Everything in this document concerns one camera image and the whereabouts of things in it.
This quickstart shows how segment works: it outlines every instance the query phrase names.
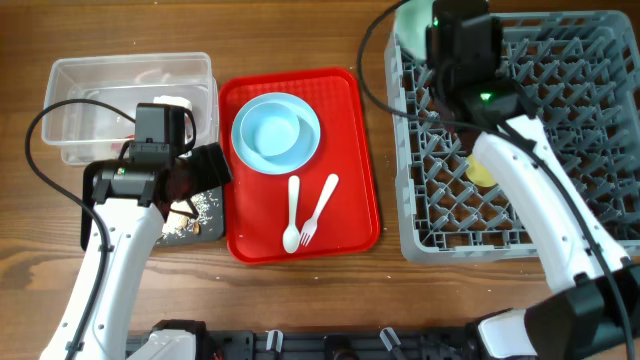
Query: plastic spoon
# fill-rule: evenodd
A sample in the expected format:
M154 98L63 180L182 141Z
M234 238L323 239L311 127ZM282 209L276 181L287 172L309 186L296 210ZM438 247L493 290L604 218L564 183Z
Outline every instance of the plastic spoon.
M282 234L282 245L284 249L293 254L300 246L300 232L296 227L296 209L298 208L298 195L300 194L300 178L292 176L289 178L289 226Z

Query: wooden table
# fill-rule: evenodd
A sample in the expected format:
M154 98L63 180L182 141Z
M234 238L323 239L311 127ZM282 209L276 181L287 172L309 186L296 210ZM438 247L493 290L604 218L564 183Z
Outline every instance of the wooden table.
M0 8L0 354L5 359L38 357L60 321L83 257L80 209L37 179L23 153L26 128L42 109L55 60L204 51L219 85L241 75L288 70L342 66L353 71L364 30L391 4L136 0L117 5L125 1L102 0L100 6L46 6L36 0L31 7L13 6L22 2L9 0ZM636 0L492 0L491 8L610 8L640 24ZM365 60L366 76L380 97L385 96L388 30L389 23L379 29ZM227 330L418 329L462 325L549 296L537 260L435 266L404 260L391 117L368 100L364 106L383 224L372 250L261 267L237 263L224 241L157 250L142 278L131 329L148 330L171 318L205 320L211 329ZM82 169L63 165L59 150L35 136L33 153L45 173L80 193Z

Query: gray dish rack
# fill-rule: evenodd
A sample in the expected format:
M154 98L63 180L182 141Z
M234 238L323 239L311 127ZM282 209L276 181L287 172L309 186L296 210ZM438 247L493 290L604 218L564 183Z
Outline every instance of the gray dish rack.
M497 14L504 69L539 106L547 137L577 190L612 236L640 255L640 55L616 11ZM391 34L390 106L424 118L431 72ZM486 262L538 256L499 186L464 175L456 135L393 116L402 253L411 262Z

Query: yellow object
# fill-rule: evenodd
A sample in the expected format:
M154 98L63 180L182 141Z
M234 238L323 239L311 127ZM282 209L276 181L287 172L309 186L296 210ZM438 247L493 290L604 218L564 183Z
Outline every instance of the yellow object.
M471 182L482 187L492 187L497 184L489 170L482 166L473 155L469 155L467 162L469 162L469 168L465 171L465 174L467 174Z

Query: plastic fork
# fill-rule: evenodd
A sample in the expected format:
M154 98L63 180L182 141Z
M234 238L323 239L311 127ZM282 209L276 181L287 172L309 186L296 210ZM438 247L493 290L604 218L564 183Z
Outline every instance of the plastic fork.
M329 175L327 181L324 183L324 188L320 194L320 199L318 200L318 205L316 205L316 210L313 212L313 216L311 216L311 218L307 220L302 227L300 235L300 244L302 244L302 246L307 246L311 242L313 234L315 234L318 229L318 218L320 217L324 206L327 205L327 201L329 201L331 194L333 194L333 190L335 190L336 185L338 185L338 175Z

